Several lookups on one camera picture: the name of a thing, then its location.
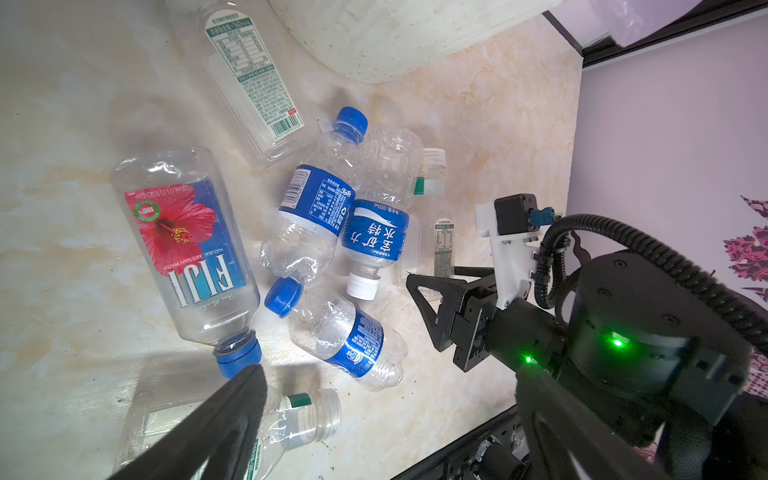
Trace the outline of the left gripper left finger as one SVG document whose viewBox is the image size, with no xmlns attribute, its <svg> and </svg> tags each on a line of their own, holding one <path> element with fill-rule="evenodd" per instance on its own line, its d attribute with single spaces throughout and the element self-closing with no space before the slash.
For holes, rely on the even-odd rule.
<svg viewBox="0 0 768 480">
<path fill-rule="evenodd" d="M 249 365 L 114 479 L 244 477 L 268 395 L 264 369 Z"/>
</svg>

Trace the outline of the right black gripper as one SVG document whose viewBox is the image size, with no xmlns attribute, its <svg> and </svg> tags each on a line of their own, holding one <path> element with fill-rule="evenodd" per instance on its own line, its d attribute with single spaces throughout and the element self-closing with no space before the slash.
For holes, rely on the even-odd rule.
<svg viewBox="0 0 768 480">
<path fill-rule="evenodd" d="M 406 289 L 434 348 L 453 347 L 453 363 L 464 372 L 488 357 L 513 371 L 538 365 L 557 372 L 564 363 L 565 327 L 522 298 L 499 308 L 493 278 L 468 282 L 409 274 Z"/>
</svg>

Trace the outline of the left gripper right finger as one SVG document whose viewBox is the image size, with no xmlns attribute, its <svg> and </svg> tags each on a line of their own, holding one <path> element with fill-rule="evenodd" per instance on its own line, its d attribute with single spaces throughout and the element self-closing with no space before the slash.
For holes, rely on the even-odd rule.
<svg viewBox="0 0 768 480">
<path fill-rule="evenodd" d="M 517 407 L 531 479 L 664 479 L 542 368 L 521 368 Z"/>
</svg>

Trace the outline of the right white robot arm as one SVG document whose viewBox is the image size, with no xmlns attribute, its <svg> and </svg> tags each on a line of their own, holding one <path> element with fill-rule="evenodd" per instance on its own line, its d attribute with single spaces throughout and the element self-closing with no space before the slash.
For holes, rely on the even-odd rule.
<svg viewBox="0 0 768 480">
<path fill-rule="evenodd" d="M 598 257 L 556 300 L 499 305 L 489 268 L 406 286 L 438 350 L 493 357 L 517 404 L 409 470 L 431 478 L 763 479 L 767 402 L 746 392 L 751 346 L 641 256 Z"/>
</svg>

